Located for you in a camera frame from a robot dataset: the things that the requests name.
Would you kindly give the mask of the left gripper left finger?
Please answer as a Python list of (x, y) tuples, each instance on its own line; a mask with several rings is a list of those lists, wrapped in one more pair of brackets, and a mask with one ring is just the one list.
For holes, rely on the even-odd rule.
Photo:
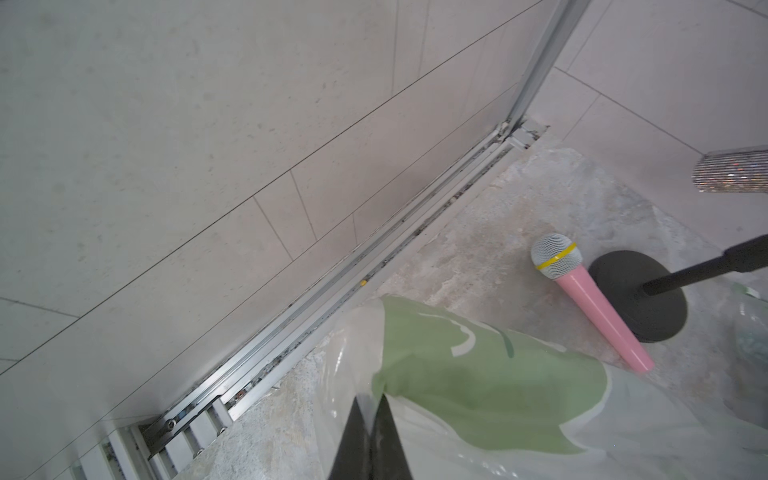
[(352, 403), (329, 480), (368, 480), (371, 475), (370, 436), (359, 402)]

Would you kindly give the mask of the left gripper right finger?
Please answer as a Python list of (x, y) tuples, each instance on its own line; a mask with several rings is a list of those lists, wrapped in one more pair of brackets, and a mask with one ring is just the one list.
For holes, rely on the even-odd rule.
[(387, 397), (379, 401), (370, 440), (370, 478), (412, 480), (403, 445)]

